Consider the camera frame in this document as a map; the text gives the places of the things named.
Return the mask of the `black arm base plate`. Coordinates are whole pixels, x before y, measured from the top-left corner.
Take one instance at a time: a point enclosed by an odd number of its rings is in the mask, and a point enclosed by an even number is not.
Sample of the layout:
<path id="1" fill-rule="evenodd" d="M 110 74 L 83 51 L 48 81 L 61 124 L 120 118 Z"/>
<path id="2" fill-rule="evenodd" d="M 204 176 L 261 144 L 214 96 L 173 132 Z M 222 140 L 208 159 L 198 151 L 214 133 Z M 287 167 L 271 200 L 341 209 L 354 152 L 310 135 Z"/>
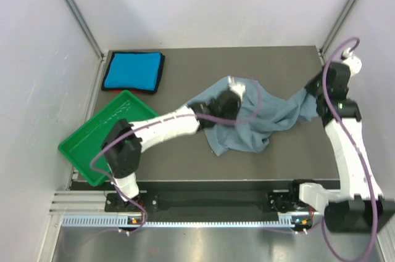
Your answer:
<path id="1" fill-rule="evenodd" d="M 204 190 L 165 191 L 149 190 L 140 193 L 133 203 L 123 200 L 117 193 L 106 196 L 106 212 L 132 212 L 138 205 L 148 212 L 164 211 L 170 208 L 191 207 L 253 207 L 264 212 L 307 211 L 311 206 L 293 199 L 285 192 L 264 190 Z"/>

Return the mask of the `light blue t-shirt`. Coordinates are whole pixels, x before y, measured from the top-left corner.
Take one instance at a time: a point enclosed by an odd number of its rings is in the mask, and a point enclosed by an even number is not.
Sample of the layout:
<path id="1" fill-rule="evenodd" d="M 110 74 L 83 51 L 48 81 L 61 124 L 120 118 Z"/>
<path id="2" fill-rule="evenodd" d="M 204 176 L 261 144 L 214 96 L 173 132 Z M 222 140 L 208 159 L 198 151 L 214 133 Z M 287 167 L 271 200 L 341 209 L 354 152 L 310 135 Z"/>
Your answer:
<path id="1" fill-rule="evenodd" d="M 269 137 L 277 131 L 286 131 L 297 122 L 310 121 L 317 116 L 316 99 L 301 89 L 288 100 L 280 99 L 267 92 L 258 82 L 246 78 L 235 78 L 245 85 L 245 93 L 238 112 L 238 120 L 247 123 L 227 126 L 216 124 L 205 130 L 207 141 L 217 155 L 229 149 L 260 153 L 269 144 Z"/>

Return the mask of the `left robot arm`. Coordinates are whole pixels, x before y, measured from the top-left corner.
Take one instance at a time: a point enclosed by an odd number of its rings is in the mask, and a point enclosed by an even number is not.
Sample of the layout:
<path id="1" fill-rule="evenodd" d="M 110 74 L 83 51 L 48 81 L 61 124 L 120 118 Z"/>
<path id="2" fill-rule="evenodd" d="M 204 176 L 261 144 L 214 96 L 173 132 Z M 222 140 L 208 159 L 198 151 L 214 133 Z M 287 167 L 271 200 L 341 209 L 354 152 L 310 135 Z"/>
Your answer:
<path id="1" fill-rule="evenodd" d="M 112 182 L 121 192 L 119 204 L 129 211 L 139 205 L 135 172 L 144 151 L 176 137 L 235 121 L 244 93 L 244 86 L 229 86 L 207 102 L 192 102 L 160 117 L 134 122 L 118 120 L 101 150 L 112 173 Z"/>

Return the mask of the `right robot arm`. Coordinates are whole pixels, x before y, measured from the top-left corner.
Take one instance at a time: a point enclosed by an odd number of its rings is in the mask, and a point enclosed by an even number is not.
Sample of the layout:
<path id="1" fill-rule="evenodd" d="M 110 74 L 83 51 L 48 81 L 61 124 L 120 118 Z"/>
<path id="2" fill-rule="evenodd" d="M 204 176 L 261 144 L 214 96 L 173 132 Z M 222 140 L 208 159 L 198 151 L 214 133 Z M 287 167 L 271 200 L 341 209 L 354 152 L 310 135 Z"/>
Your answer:
<path id="1" fill-rule="evenodd" d="M 349 79 L 362 68 L 359 60 L 332 62 L 305 86 L 316 101 L 335 155 L 339 192 L 330 192 L 314 180 L 294 180 L 288 203 L 295 210 L 312 207 L 334 233 L 369 233 L 373 222 L 381 230 L 394 215 L 394 201 L 386 200 L 372 175 L 362 137 L 357 102 L 348 99 Z"/>

